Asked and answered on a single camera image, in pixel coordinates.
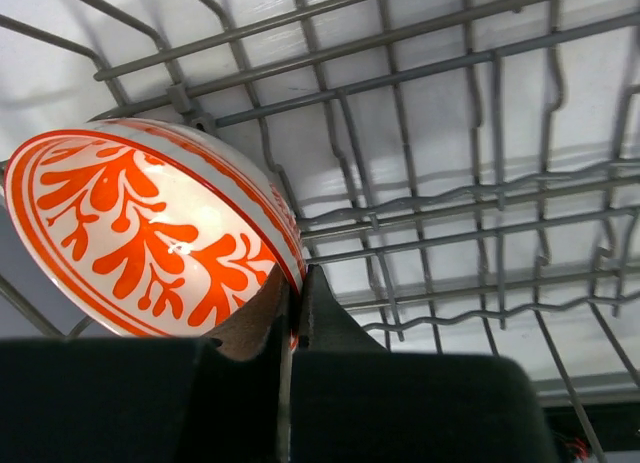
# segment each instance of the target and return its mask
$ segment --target black plastic part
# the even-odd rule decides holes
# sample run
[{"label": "black plastic part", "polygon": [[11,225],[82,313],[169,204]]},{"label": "black plastic part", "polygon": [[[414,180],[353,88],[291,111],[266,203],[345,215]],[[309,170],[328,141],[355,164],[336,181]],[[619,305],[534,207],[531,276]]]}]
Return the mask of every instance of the black plastic part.
[{"label": "black plastic part", "polygon": [[291,385],[294,463],[558,461],[506,359],[297,352]]},{"label": "black plastic part", "polygon": [[311,265],[302,289],[299,348],[314,351],[384,352],[336,301],[320,266]]},{"label": "black plastic part", "polygon": [[0,461],[273,461],[283,324],[247,362],[207,339],[2,343]]},{"label": "black plastic part", "polygon": [[[587,405],[585,411],[605,451],[640,451],[640,403]],[[545,415],[557,439],[588,442],[573,408],[547,408]]]}]

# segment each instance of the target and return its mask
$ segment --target gray wire rack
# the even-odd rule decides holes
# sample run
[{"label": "gray wire rack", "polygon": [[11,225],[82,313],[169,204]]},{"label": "gray wire rack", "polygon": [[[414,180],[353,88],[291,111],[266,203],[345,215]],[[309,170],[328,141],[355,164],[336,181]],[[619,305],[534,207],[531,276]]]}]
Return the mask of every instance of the gray wire rack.
[{"label": "gray wire rack", "polygon": [[[501,328],[504,329],[511,317],[523,312],[533,312],[539,330],[562,377],[560,382],[538,384],[541,401],[547,406],[565,404],[567,402],[573,405],[589,438],[595,456],[598,461],[606,461],[583,404],[585,402],[598,401],[640,400],[640,392],[638,391],[640,388],[640,374],[602,315],[602,308],[609,306],[612,307],[614,315],[618,316],[622,306],[630,304],[640,297],[640,291],[625,292],[627,278],[630,275],[640,273],[640,267],[632,264],[634,255],[630,254],[630,242],[640,215],[640,205],[616,207],[613,204],[616,189],[637,185],[640,182],[640,158],[622,157],[625,129],[630,118],[633,100],[640,93],[640,85],[628,83],[619,95],[618,107],[614,113],[615,128],[611,136],[610,154],[607,161],[576,171],[550,171],[550,145],[553,139],[554,117],[556,112],[563,107],[566,93],[566,78],[558,45],[621,28],[635,27],[637,28],[635,30],[637,34],[635,51],[640,53],[640,9],[615,18],[603,19],[583,26],[561,30],[561,0],[496,0],[482,5],[475,5],[472,0],[461,0],[461,9],[459,11],[408,26],[392,28],[388,0],[376,0],[380,21],[382,22],[382,33],[346,44],[321,48],[312,17],[367,0],[324,0],[315,4],[308,4],[307,0],[293,0],[295,3],[293,11],[241,27],[234,25],[230,15],[216,0],[197,0],[219,18],[223,32],[172,48],[152,27],[106,1],[80,1],[151,38],[157,47],[157,53],[111,67],[104,58],[92,49],[20,21],[0,15],[0,27],[91,59],[97,70],[94,75],[95,80],[104,82],[107,85],[116,104],[113,109],[97,115],[95,119],[128,117],[140,112],[172,105],[183,115],[188,124],[202,128],[204,126],[203,122],[205,122],[211,124],[210,127],[206,128],[211,131],[215,128],[223,128],[255,120],[259,125],[262,150],[267,166],[280,178],[286,196],[297,216],[298,224],[302,229],[302,238],[310,255],[308,262],[327,264],[355,259],[364,259],[366,261],[368,283],[372,293],[375,295],[375,299],[348,303],[345,304],[345,307],[350,311],[377,309],[380,313],[381,321],[368,324],[365,329],[383,330],[387,347],[391,346],[392,333],[397,334],[402,341],[406,330],[416,325],[427,324],[433,329],[436,351],[440,353],[443,351],[442,337],[440,335],[443,325],[455,325],[471,318],[479,318],[482,321],[492,353],[498,355],[499,349],[489,320],[499,320]],[[527,6],[538,3],[547,3],[549,7],[546,34],[486,51],[475,50],[473,26],[476,20],[504,12],[519,12]],[[280,28],[293,22],[300,23],[308,52],[302,56],[251,67],[243,47],[243,38]],[[460,26],[463,29],[466,49],[463,55],[417,68],[399,70],[394,43]],[[184,82],[179,58],[224,44],[230,45],[238,67],[237,73],[195,86],[187,86]],[[329,86],[323,63],[378,47],[384,48],[388,63],[388,74],[345,86]],[[504,149],[506,143],[503,131],[502,97],[504,60],[505,58],[534,50],[545,51],[548,76],[555,90],[556,98],[544,110],[541,122],[542,136],[538,171],[516,180],[507,181],[505,178]],[[492,68],[488,115],[484,114],[481,103],[481,89],[477,76],[477,65],[481,63],[488,63]],[[118,82],[118,78],[154,65],[164,65],[166,67],[174,86],[164,95],[142,101],[129,101]],[[312,68],[317,80],[317,92],[273,104],[261,104],[255,89],[255,81],[303,67]],[[412,141],[408,130],[403,84],[418,78],[453,70],[464,70],[468,92],[465,104],[469,105],[472,114],[472,124],[468,128],[469,151],[472,161],[472,184],[438,195],[423,196],[418,193],[417,188],[416,162],[412,154]],[[244,87],[252,109],[217,118],[213,121],[206,118],[203,119],[203,115],[199,111],[197,98],[236,86]],[[391,87],[393,90],[392,94],[397,114],[397,124],[400,129],[410,196],[378,203],[368,174],[367,161],[363,157],[363,142],[352,115],[349,97],[383,87]],[[337,106],[332,105],[334,100],[338,103]],[[309,105],[322,105],[331,151],[344,177],[348,200],[350,201],[350,206],[348,207],[313,217],[307,217],[302,214],[285,169],[274,159],[269,125],[267,124],[269,116]],[[341,117],[346,124],[357,175],[352,171],[346,155],[338,144],[336,131],[337,109],[342,113]],[[480,177],[479,140],[480,128],[484,125],[489,125],[493,130],[492,147],[495,157],[493,169],[496,176],[494,184],[482,183]],[[361,205],[359,202],[358,181],[360,182],[365,205]],[[547,216],[546,202],[548,200],[594,191],[601,191],[603,195],[600,210],[557,218],[549,218]],[[460,202],[461,198],[465,197],[467,201]],[[483,215],[486,211],[503,211],[508,207],[526,203],[535,205],[536,221],[492,228],[484,226]],[[425,221],[434,221],[456,215],[472,215],[475,225],[474,231],[438,238],[427,238],[425,236]],[[619,237],[613,227],[612,219],[625,216],[628,217],[628,223],[626,230]],[[552,261],[552,248],[547,237],[547,229],[585,221],[601,222],[603,234],[605,235],[604,244],[597,246],[592,255],[590,268],[563,275],[554,275],[551,272],[547,272],[545,269]],[[374,246],[370,241],[370,237],[389,228],[410,228],[411,231],[415,231],[415,241]],[[507,275],[505,270],[504,239],[506,235],[526,231],[536,231],[538,235],[539,249],[533,261],[533,275],[528,279],[514,280]],[[318,254],[316,245],[319,242],[346,237],[359,239],[362,249],[321,256]],[[488,239],[495,239],[496,242],[495,254],[493,255],[489,255],[487,249],[486,241]],[[477,284],[436,290],[431,274],[429,249],[461,241],[477,242]],[[423,291],[419,294],[401,296],[394,288],[387,259],[388,255],[392,253],[409,250],[419,250],[422,274],[424,275]],[[491,274],[489,271],[490,258],[493,258],[495,262],[495,274]],[[605,279],[615,281],[615,295],[612,297],[597,296],[598,282]],[[590,282],[587,294],[559,304],[541,303],[540,292],[542,287],[572,282]],[[523,289],[531,290],[532,301],[507,309],[506,299],[508,293]],[[0,293],[46,336],[77,337],[91,323],[91,320],[87,317],[80,321],[69,335],[63,335],[22,297],[8,281],[1,277]],[[487,302],[489,295],[495,295],[497,298],[497,309],[489,309],[490,305]],[[478,297],[478,308],[470,309],[453,318],[438,316],[437,305],[441,302],[469,296]],[[400,311],[403,305],[424,305],[427,314],[403,321]],[[548,330],[544,313],[562,312],[582,305],[590,308],[593,317],[627,370],[627,373],[624,374],[607,375],[606,382],[627,383],[628,385],[624,391],[612,390],[596,394],[588,393],[585,389],[592,387],[593,381],[588,378],[571,378],[565,368],[560,351]],[[391,322],[388,320],[388,313],[390,313]]]}]

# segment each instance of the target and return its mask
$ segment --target orange floral pattern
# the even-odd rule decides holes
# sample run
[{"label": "orange floral pattern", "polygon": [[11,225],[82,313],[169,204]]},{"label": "orange floral pattern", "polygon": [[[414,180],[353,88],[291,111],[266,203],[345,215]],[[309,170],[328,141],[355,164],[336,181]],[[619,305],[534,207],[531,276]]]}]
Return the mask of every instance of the orange floral pattern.
[{"label": "orange floral pattern", "polygon": [[[93,164],[83,167],[74,164],[60,169],[60,162],[86,149],[95,153]],[[140,169],[136,158],[144,158],[153,166],[164,165],[146,153],[102,140],[54,149],[41,166],[58,165],[42,173],[39,180],[43,187],[54,189],[40,196],[36,204],[43,211],[61,207],[55,215],[46,218],[49,227],[63,215],[75,219],[75,229],[62,238],[60,245],[63,248],[73,245],[71,256],[76,262],[87,254],[88,226],[119,205],[117,217],[110,227],[115,233],[123,234],[126,242],[107,254],[91,255],[95,259],[90,262],[97,275],[117,275],[111,290],[113,297],[124,300],[142,284],[145,291],[137,301],[140,310],[149,311],[154,317],[169,310],[174,319],[185,317],[186,323],[194,328],[203,325],[215,311],[215,325],[218,325],[231,314],[232,304],[240,307],[245,303],[238,295],[248,288],[248,275],[253,275],[253,280],[260,286],[266,280],[266,272],[256,263],[275,262],[275,257],[260,241],[256,255],[249,258],[252,241],[244,233],[239,234],[244,245],[240,257],[231,258],[238,250],[239,241],[228,233],[202,249],[183,253],[181,245],[194,243],[199,231],[190,224],[170,224],[157,218],[167,204],[157,201],[161,197],[160,191]],[[129,230],[133,235],[125,237]],[[195,306],[190,306],[188,315],[185,315],[185,302],[177,291],[186,283],[185,259],[199,263],[210,278],[208,291]]]},{"label": "orange floral pattern", "polygon": [[[264,208],[264,205],[261,204],[261,201],[258,195],[251,190],[250,185],[248,185],[247,182],[237,180],[235,178],[236,175],[234,174],[233,170],[230,170],[224,165],[219,164],[219,162],[216,162],[215,159],[212,158],[211,150],[206,146],[199,144],[197,141],[188,139],[182,136],[181,134],[176,133],[175,131],[170,130],[168,128],[149,124],[143,120],[137,120],[135,118],[117,118],[117,119],[111,119],[111,120],[104,120],[103,122],[108,124],[113,124],[113,125],[121,125],[129,128],[134,128],[136,130],[144,131],[145,133],[148,133],[150,135],[165,138],[166,140],[172,142],[173,144],[179,146],[180,148],[190,153],[193,153],[195,155],[198,155],[208,164],[211,164],[214,168],[216,168],[217,171],[219,171],[220,173],[222,173],[227,177],[234,179],[236,183],[243,189],[243,191],[250,198],[252,198],[256,203],[263,206]],[[298,229],[295,223],[295,218],[291,214],[291,210],[289,209],[288,205],[286,204],[282,196],[278,193],[278,191],[276,190],[275,186],[273,186],[273,184],[270,184],[270,186],[271,186],[271,191],[277,200],[278,207],[281,210],[283,210],[282,212],[284,213],[283,216],[285,220],[284,226],[282,227],[280,226],[280,222],[278,221],[278,216],[276,214],[270,213],[268,211],[265,212],[265,214],[276,228],[280,228],[281,231],[283,231],[283,233],[289,233],[290,235],[293,236],[293,240],[289,240],[285,236],[285,242],[289,247],[289,250],[291,251],[291,253],[296,258],[296,263],[298,265],[298,270],[300,271],[300,274],[304,277],[304,275],[306,274],[306,264],[302,256],[302,242],[300,239],[300,230]]]}]

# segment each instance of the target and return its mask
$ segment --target white bowl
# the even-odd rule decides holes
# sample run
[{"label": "white bowl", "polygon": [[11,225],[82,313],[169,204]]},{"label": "white bowl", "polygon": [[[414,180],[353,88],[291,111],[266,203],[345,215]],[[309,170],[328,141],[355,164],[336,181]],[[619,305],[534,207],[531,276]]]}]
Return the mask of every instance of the white bowl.
[{"label": "white bowl", "polygon": [[266,176],[181,125],[90,122],[24,143],[7,208],[43,270],[120,335],[195,336],[260,289],[278,263],[299,292],[300,233]]}]

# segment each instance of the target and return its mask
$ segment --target metal wire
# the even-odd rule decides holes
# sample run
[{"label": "metal wire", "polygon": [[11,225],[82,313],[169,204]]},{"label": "metal wire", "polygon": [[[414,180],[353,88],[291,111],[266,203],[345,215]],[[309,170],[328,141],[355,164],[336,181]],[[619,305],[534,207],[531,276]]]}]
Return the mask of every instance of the metal wire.
[{"label": "metal wire", "polygon": [[[389,13],[388,0],[378,0],[378,10],[380,12],[380,21],[382,23],[382,31],[391,31],[391,15]],[[393,44],[389,43],[385,45],[385,52],[387,54],[387,64],[389,66],[389,73],[395,75],[398,73],[398,59],[396,56],[395,48]],[[393,88],[393,102],[396,107],[396,115],[398,118],[398,125],[400,127],[400,138],[402,140],[402,152],[404,155],[405,170],[407,172],[407,183],[409,186],[409,194],[411,197],[418,197],[418,183],[416,177],[416,165],[413,159],[413,151],[411,149],[411,142],[409,140],[409,124],[407,122],[407,111],[405,109],[404,98],[402,94],[402,87],[400,83],[392,85]],[[414,213],[419,211],[419,207],[413,208]],[[418,240],[424,239],[424,227],[419,221],[416,221],[416,236]],[[424,278],[424,286],[426,293],[433,293],[433,277],[431,276],[431,267],[429,265],[429,255],[426,248],[421,248],[420,252],[420,264],[422,265],[422,274]],[[427,302],[429,306],[429,314],[432,317],[436,316],[436,302],[429,300]],[[436,325],[432,325],[433,340],[436,346],[436,352],[442,353],[442,341],[440,339],[440,330]]]},{"label": "metal wire", "polygon": [[[215,0],[198,0],[200,3],[209,8],[220,20],[220,24],[225,32],[233,31],[233,21],[231,17],[224,11],[222,5],[220,5]],[[239,40],[230,41],[229,45],[231,46],[231,52],[236,61],[236,65],[238,66],[238,70],[241,73],[250,71],[249,59],[247,57],[247,53],[244,50],[242,42]],[[260,100],[258,98],[258,92],[255,89],[255,86],[251,81],[244,82],[244,89],[249,97],[249,101],[251,102],[251,106],[254,110],[260,108]],[[291,182],[289,181],[289,177],[287,176],[286,171],[282,167],[282,165],[276,163],[273,152],[271,149],[271,137],[269,135],[269,126],[267,125],[267,121],[264,117],[257,118],[258,128],[260,129],[260,138],[262,140],[262,153],[264,155],[265,162],[270,171],[277,174],[282,182],[282,187],[285,192],[285,196],[291,205],[291,209],[295,214],[296,218],[301,218],[302,213],[300,210],[300,205],[298,204],[298,200],[296,199],[295,193],[293,191],[293,187],[291,186]]]},{"label": "metal wire", "polygon": [[[129,28],[133,28],[134,30],[139,31],[143,35],[148,36],[156,45],[156,48],[158,49],[159,52],[162,53],[163,51],[169,49],[169,44],[164,40],[164,38],[162,38],[162,36],[160,36],[160,33],[158,33],[156,30],[154,30],[152,27],[150,27],[146,23],[143,23],[137,18],[134,18],[129,13],[122,11],[121,9],[111,5],[110,3],[107,3],[104,0],[79,0],[79,1],[82,1],[83,3],[89,5],[92,8],[95,8],[96,10],[100,11],[101,13],[104,13],[107,16],[110,16],[115,20],[118,20],[120,23],[127,25]],[[178,67],[178,63],[174,60],[169,59],[169,60],[165,60],[164,64],[167,67],[167,71],[169,72],[169,75],[171,76],[171,80],[173,81],[173,83],[174,84],[180,83],[182,81],[182,76],[181,76],[180,68]]]},{"label": "metal wire", "polygon": [[13,306],[29,323],[35,326],[44,336],[60,338],[64,336],[53,323],[36,309],[22,294],[0,275],[0,296]]},{"label": "metal wire", "polygon": [[[78,43],[74,43],[73,41],[69,41],[59,36],[53,35],[39,28],[27,25],[26,23],[22,23],[21,21],[14,20],[13,18],[9,18],[8,16],[0,15],[0,27],[6,28],[7,30],[14,31],[16,33],[20,33],[24,36],[28,36],[29,38],[33,38],[34,40],[42,41],[52,46],[57,46],[58,48],[62,48],[63,50],[86,56],[93,62],[94,66],[98,70],[109,68],[108,63],[92,49],[87,48],[86,46],[79,45]],[[115,78],[106,79],[105,83],[107,85],[107,88],[109,89],[109,92],[111,93],[111,96],[113,96],[113,99],[116,101],[116,104],[118,106],[126,106],[129,104],[124,91],[122,90],[119,82],[115,80]]]},{"label": "metal wire", "polygon": [[[304,11],[307,6],[306,0],[293,0],[296,5],[297,11]],[[314,53],[320,49],[320,44],[318,42],[318,36],[315,31],[315,27],[311,18],[303,18],[300,21],[300,25],[302,27],[302,33],[304,35],[305,42],[307,44],[307,49],[309,53]],[[327,78],[325,75],[324,68],[321,63],[317,63],[313,65],[313,73],[316,77],[316,81],[318,83],[319,91],[327,91]],[[338,137],[336,132],[336,118],[333,111],[333,107],[331,106],[330,101],[325,101],[322,103],[322,109],[324,111],[325,120],[327,123],[327,131],[329,137],[329,145],[331,146],[331,151],[333,156],[336,158],[338,162],[338,166],[340,167],[340,171],[342,172],[342,176],[345,181],[345,186],[347,189],[347,197],[349,199],[349,203],[351,208],[359,208],[360,204],[358,203],[358,196],[356,191],[356,184],[353,178],[353,174],[351,172],[351,168],[349,167],[349,163],[347,161],[344,152],[340,148],[338,144]],[[364,233],[360,234],[360,244],[362,248],[368,249],[371,247],[368,238]],[[367,280],[369,283],[369,287],[373,291],[376,298],[382,298],[382,285],[380,284],[378,275],[373,266],[372,258],[365,258],[365,266],[367,270]],[[385,313],[384,308],[380,308],[380,318],[382,322],[387,321],[387,315]],[[385,332],[385,346],[387,349],[391,349],[391,337],[388,332]]]},{"label": "metal wire", "polygon": [[[394,43],[396,41],[406,40],[407,38],[412,38],[414,36],[424,35],[426,33],[431,33],[431,32],[443,30],[446,28],[451,28],[453,26],[462,25],[468,21],[473,21],[476,19],[497,15],[505,11],[512,11],[516,8],[520,8],[523,6],[542,3],[544,1],[548,1],[548,0],[497,0],[491,3],[487,3],[485,5],[476,6],[467,11],[452,13],[450,15],[434,18],[432,20],[427,20],[422,23],[416,23],[413,25],[405,26],[405,27],[398,28],[396,30],[382,33],[379,35],[362,38],[358,41],[354,41],[351,43],[346,43],[346,44],[338,45],[332,48],[320,50],[313,54],[302,55],[299,57],[290,58],[288,60],[270,63],[267,65],[253,68],[252,70],[249,70],[249,71],[237,73],[235,75],[230,75],[216,81],[202,83],[200,85],[196,85],[189,88],[187,90],[187,95],[191,98],[203,96],[209,93],[231,88],[233,86],[242,85],[249,81],[256,81],[259,79],[268,78],[271,76],[275,76],[275,75],[279,75],[289,71],[311,66],[317,63],[322,63],[324,61],[333,60],[336,58],[340,58],[342,56],[347,56],[353,53],[369,50],[371,48],[375,48],[378,46]],[[623,26],[633,25],[637,23],[637,21],[635,21],[635,19],[633,18],[634,16],[636,18],[639,16],[637,13],[632,13],[631,15],[627,15],[627,16],[629,16],[632,21],[627,22],[626,20],[620,20],[618,18],[614,18],[612,20],[606,20],[605,22],[594,23],[593,25],[586,25],[584,27],[577,28],[574,30],[568,30],[566,32],[558,33],[557,35],[550,35],[548,37],[542,37],[542,38],[534,38],[532,40],[528,40],[527,42],[523,42],[520,44],[508,45],[506,47],[503,47],[501,51],[496,50],[496,51],[477,53],[476,55],[472,55],[472,56],[475,56],[475,58],[471,56],[471,57],[463,58],[462,60],[456,59],[457,64],[462,66],[468,66],[472,64],[482,63],[482,62],[490,61],[493,58],[494,54],[497,54],[498,56],[501,56],[501,57],[506,57],[510,55],[515,55],[517,53],[545,47],[553,43],[562,43],[564,41],[569,41],[571,39],[590,36],[598,32],[611,31],[613,29],[619,28],[620,26],[616,26],[616,25],[623,24],[623,22],[625,22]],[[163,54],[160,55],[161,59],[159,62],[165,61],[165,59],[170,59],[170,58],[167,58],[167,55],[175,55],[175,53],[164,52]],[[441,71],[448,71],[451,69],[455,69],[455,65],[447,69],[442,69]],[[117,76],[117,74],[109,73],[108,75]],[[409,79],[414,79],[417,77],[420,77],[419,74],[409,77]],[[391,80],[388,81],[386,84],[393,84],[394,82],[400,83],[403,81],[400,74],[390,75],[388,78],[390,78]],[[132,116],[135,113],[149,111],[156,108],[160,108],[162,106],[166,106],[170,104],[170,102],[171,101],[169,97],[166,95],[158,96],[155,98],[149,98],[147,100],[143,100],[137,103],[132,103],[125,107],[115,108],[111,111],[102,113],[100,115],[97,115],[95,119]],[[268,113],[262,113],[262,114],[260,114],[260,112],[249,113],[247,115],[247,118],[254,119],[254,118],[257,118],[258,116],[268,116]]]},{"label": "metal wire", "polygon": [[482,231],[472,231],[467,233],[457,233],[455,235],[441,236],[438,238],[425,239],[423,241],[413,241],[409,243],[398,243],[395,245],[387,245],[384,248],[371,248],[368,250],[356,250],[346,251],[344,253],[334,253],[327,256],[319,256],[316,258],[310,258],[309,263],[324,264],[332,263],[336,261],[353,260],[356,258],[363,258],[366,256],[372,256],[378,253],[397,253],[400,251],[417,250],[420,248],[429,248],[432,246],[441,246],[451,243],[460,243],[462,241],[475,240],[477,238],[500,238],[512,233],[522,233],[525,231],[538,230],[542,228],[553,228],[555,226],[569,225],[574,223],[582,223],[585,221],[602,220],[604,218],[611,218],[614,216],[620,216],[625,214],[631,214],[636,210],[636,206],[627,206],[622,208],[616,208],[604,211],[595,211],[592,213],[581,213],[571,216],[564,216],[560,218],[547,219],[545,221],[533,221],[529,223],[520,223],[517,225],[502,226],[495,228],[488,228]]},{"label": "metal wire", "polygon": [[[468,10],[473,7],[473,0],[462,0],[462,8]],[[474,34],[473,34],[473,22],[469,21],[462,25],[462,31],[464,36],[464,47],[467,55],[472,55],[475,51]],[[471,143],[471,174],[472,184],[475,187],[482,185],[482,179],[480,175],[480,128],[484,124],[484,114],[482,111],[482,98],[480,95],[480,86],[478,85],[478,75],[475,66],[465,68],[465,77],[467,80],[467,90],[469,92],[469,99],[471,102],[471,125],[469,127],[469,142]],[[476,204],[482,203],[482,197],[480,195],[473,195],[473,201]],[[475,210],[473,212],[473,219],[476,227],[476,231],[482,231],[484,225],[482,223],[482,211]],[[484,239],[478,238],[476,240],[478,245],[478,285],[485,286],[487,284],[487,275],[489,273],[489,258],[487,257],[487,247]],[[480,309],[487,309],[487,297],[485,294],[478,296],[480,299]],[[495,338],[491,331],[491,325],[487,318],[482,318],[482,326],[485,334],[487,335],[487,341],[489,342],[489,348],[491,353],[498,356],[498,347],[496,346]]]},{"label": "metal wire", "polygon": [[[618,107],[615,112],[614,130],[611,136],[610,153],[607,161],[589,165],[572,171],[552,171],[551,148],[557,143],[554,133],[554,121],[565,104],[567,97],[567,83],[565,68],[561,59],[559,45],[581,38],[603,34],[635,26],[634,44],[640,54],[640,9],[609,19],[602,19],[583,26],[570,29],[560,29],[561,0],[496,0],[482,5],[474,5],[473,0],[461,0],[459,11],[445,16],[429,19],[408,26],[393,28],[388,0],[376,0],[382,32],[358,41],[349,42],[329,48],[320,48],[318,36],[312,17],[340,8],[346,8],[367,0],[326,0],[309,5],[306,0],[293,0],[295,9],[283,15],[278,15],[263,21],[236,28],[231,15],[216,0],[197,0],[211,10],[220,21],[223,32],[199,41],[195,41],[176,48],[170,48],[160,34],[150,26],[137,20],[123,10],[116,8],[104,0],[79,0],[109,15],[125,25],[150,37],[158,49],[158,53],[135,61],[130,61],[114,68],[110,68],[104,58],[101,58],[90,48],[78,45],[51,33],[31,27],[22,22],[0,15],[0,26],[11,31],[21,33],[50,45],[62,48],[87,58],[96,66],[94,75],[97,81],[104,81],[118,105],[96,116],[96,119],[116,116],[133,116],[136,113],[152,110],[171,104],[169,95],[162,94],[142,101],[129,102],[116,78],[121,75],[139,71],[154,65],[164,64],[167,67],[174,84],[183,81],[177,59],[208,48],[229,44],[236,61],[238,72],[228,77],[185,88],[189,98],[197,98],[209,93],[217,92],[234,86],[243,86],[251,103],[251,109],[233,115],[218,118],[217,127],[229,127],[242,122],[256,120],[260,130],[262,151],[267,166],[276,173],[289,199],[297,221],[303,229],[302,239],[306,243],[311,258],[310,263],[327,264],[336,261],[346,261],[364,258],[367,268],[367,279],[374,300],[345,304],[349,311],[375,309],[380,312],[380,322],[365,325],[366,330],[382,330],[385,332],[384,341],[391,349],[391,332],[398,334],[400,341],[404,339],[403,332],[418,325],[431,325],[437,352],[443,351],[440,325],[451,326],[461,322],[479,318],[489,347],[494,355],[498,355],[498,346],[492,332],[490,320],[499,322],[501,328],[506,328],[507,321],[524,312],[533,312],[536,322],[549,348],[553,361],[558,368],[562,382],[566,386],[571,404],[574,406],[585,434],[599,461],[604,460],[602,447],[597,435],[584,411],[584,401],[579,395],[574,379],[568,374],[561,352],[557,348],[552,335],[547,328],[543,313],[564,312],[573,308],[588,306],[630,376],[631,381],[640,388],[640,374],[630,360],[621,342],[601,312],[602,306],[611,306],[615,315],[620,308],[640,298],[640,291],[626,292],[626,282],[630,276],[640,275],[640,267],[633,266],[631,261],[631,242],[640,215],[640,205],[616,207],[615,191],[619,188],[635,186],[640,182],[640,158],[625,158],[623,143],[626,127],[631,117],[634,98],[640,93],[640,85],[633,84],[629,79],[621,92]],[[491,17],[504,12],[521,12],[527,6],[548,3],[547,31],[544,35],[518,41],[508,45],[491,48],[486,51],[476,51],[474,39],[474,21]],[[284,25],[300,22],[308,52],[305,55],[288,58],[275,63],[251,67],[246,51],[242,45],[242,38],[280,28]],[[396,55],[396,42],[418,35],[424,35],[447,28],[462,27],[464,36],[464,54],[416,68],[400,70]],[[340,87],[331,88],[327,81],[324,62],[352,55],[372,48],[382,48],[385,52],[388,73],[384,76],[359,81]],[[538,168],[535,173],[517,179],[508,180],[505,175],[505,148],[509,141],[504,135],[503,114],[503,85],[504,61],[511,56],[543,50],[545,53],[547,75],[550,85],[547,91],[549,101],[545,102],[541,121],[540,153]],[[490,67],[490,87],[487,95],[489,105],[483,108],[483,98],[478,82],[476,65],[487,63]],[[255,81],[270,76],[283,74],[295,69],[308,67],[313,69],[318,91],[311,95],[292,98],[285,101],[262,106],[255,88]],[[419,78],[425,78],[445,72],[463,70],[466,79],[466,92],[470,111],[468,125],[469,145],[471,155],[471,184],[453,190],[436,194],[420,195],[416,177],[416,162],[414,161],[409,121],[405,108],[403,85]],[[391,87],[395,113],[398,122],[400,142],[407,172],[407,187],[409,196],[391,201],[378,202],[373,181],[368,173],[365,157],[366,141],[361,141],[360,131],[352,115],[349,97],[351,95],[372,91],[384,87]],[[332,106],[334,100],[340,105],[344,117],[347,136],[350,143],[353,160],[358,171],[361,190],[365,204],[358,201],[356,177],[349,165],[347,156],[339,145],[336,131],[336,115]],[[321,104],[324,119],[327,124],[329,146],[336,159],[345,181],[348,206],[323,214],[306,217],[295,198],[292,185],[287,174],[274,158],[269,136],[267,118],[289,110]],[[492,130],[493,173],[495,181],[486,183],[481,177],[481,141],[480,130],[484,125],[485,111]],[[570,195],[586,195],[602,192],[601,209],[571,216],[549,218],[547,216],[547,202],[549,199]],[[501,214],[507,208],[517,205],[533,204],[536,209],[535,221],[526,223],[503,225]],[[487,212],[497,214],[498,223],[495,227],[487,227],[483,218]],[[426,235],[426,222],[434,222],[445,218],[469,215],[473,218],[474,230],[438,238]],[[613,219],[620,218],[628,221],[627,226],[616,232]],[[589,267],[580,267],[572,273],[557,274],[552,272],[552,248],[547,235],[549,228],[573,225],[587,221],[602,222],[603,241],[596,245]],[[384,232],[390,228],[406,227],[415,232],[416,239],[408,243],[387,244]],[[507,235],[535,231],[538,238],[538,248],[534,257],[533,274],[520,278],[507,272],[505,265],[505,238]],[[381,246],[373,247],[370,238],[373,235],[380,238]],[[315,245],[322,239],[344,239],[354,236],[359,239],[362,249],[319,256]],[[495,273],[490,273],[490,258],[487,252],[487,238],[495,238],[496,248]],[[428,248],[448,245],[451,243],[475,241],[478,249],[478,267],[476,281],[472,286],[440,286],[434,282],[431,274]],[[394,285],[392,274],[387,261],[390,253],[418,250],[423,274],[423,286],[418,294],[407,295],[400,293]],[[615,281],[613,297],[598,296],[598,285],[602,281]],[[541,288],[552,285],[568,285],[588,282],[587,294],[566,302],[541,302]],[[508,305],[509,292],[530,289],[532,300],[530,303],[518,306]],[[0,294],[18,309],[44,335],[64,337],[42,314],[20,295],[9,282],[0,276]],[[489,309],[487,297],[495,296],[497,305]],[[479,309],[470,309],[454,317],[443,318],[436,312],[436,303],[446,304],[450,300],[464,297],[477,297]],[[420,316],[402,321],[400,312],[404,305],[426,305],[428,316]],[[69,338],[79,336],[92,320],[87,317],[81,320],[69,333]],[[612,396],[611,401],[620,401],[628,396]]]}]

